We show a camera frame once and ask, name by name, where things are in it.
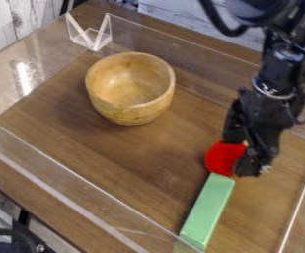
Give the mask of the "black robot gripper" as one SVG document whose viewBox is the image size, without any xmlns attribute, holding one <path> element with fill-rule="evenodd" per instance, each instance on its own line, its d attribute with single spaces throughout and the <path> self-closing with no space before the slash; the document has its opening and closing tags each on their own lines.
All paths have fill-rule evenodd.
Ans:
<svg viewBox="0 0 305 253">
<path fill-rule="evenodd" d="M 242 87 L 228 112 L 224 141 L 241 144 L 246 140 L 241 157 L 233 168 L 238 177 L 257 177 L 272 167 L 280 151 L 280 137 L 297 124 L 305 106 L 305 95 L 298 92 L 288 100 L 276 100 Z"/>
</svg>

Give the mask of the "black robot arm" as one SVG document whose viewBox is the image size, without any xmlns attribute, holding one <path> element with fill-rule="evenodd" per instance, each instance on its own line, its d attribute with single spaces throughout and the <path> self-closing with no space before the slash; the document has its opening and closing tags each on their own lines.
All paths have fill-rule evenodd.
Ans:
<svg viewBox="0 0 305 253">
<path fill-rule="evenodd" d="M 264 31 L 261 67 L 252 86 L 238 90 L 222 140 L 205 155 L 210 172 L 256 177 L 270 170 L 282 133 L 305 124 L 305 0 L 228 0 L 240 22 L 233 29 L 213 0 L 199 3 L 224 35 L 237 37 L 249 28 Z"/>
</svg>

